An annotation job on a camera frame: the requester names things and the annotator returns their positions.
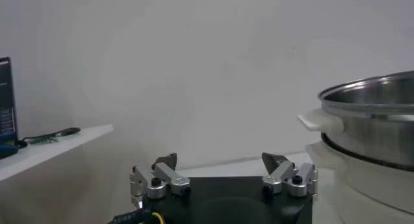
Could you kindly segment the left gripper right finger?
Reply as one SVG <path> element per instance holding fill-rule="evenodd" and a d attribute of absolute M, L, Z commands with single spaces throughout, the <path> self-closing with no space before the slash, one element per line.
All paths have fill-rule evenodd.
<path fill-rule="evenodd" d="M 311 163 L 300 167 L 285 156 L 263 152 L 263 164 L 268 172 L 262 177 L 263 193 L 272 197 L 286 191 L 292 197 L 314 196 L 318 193 L 318 170 Z"/>

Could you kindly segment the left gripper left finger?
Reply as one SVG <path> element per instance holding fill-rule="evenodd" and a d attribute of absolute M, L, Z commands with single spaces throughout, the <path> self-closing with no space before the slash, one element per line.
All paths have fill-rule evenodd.
<path fill-rule="evenodd" d="M 191 181 L 175 171 L 177 161 L 178 155 L 171 153 L 157 158 L 150 168 L 132 167 L 129 174 L 131 203 L 142 208 L 145 197 L 157 201 L 165 198 L 168 190 L 174 196 L 188 196 Z"/>

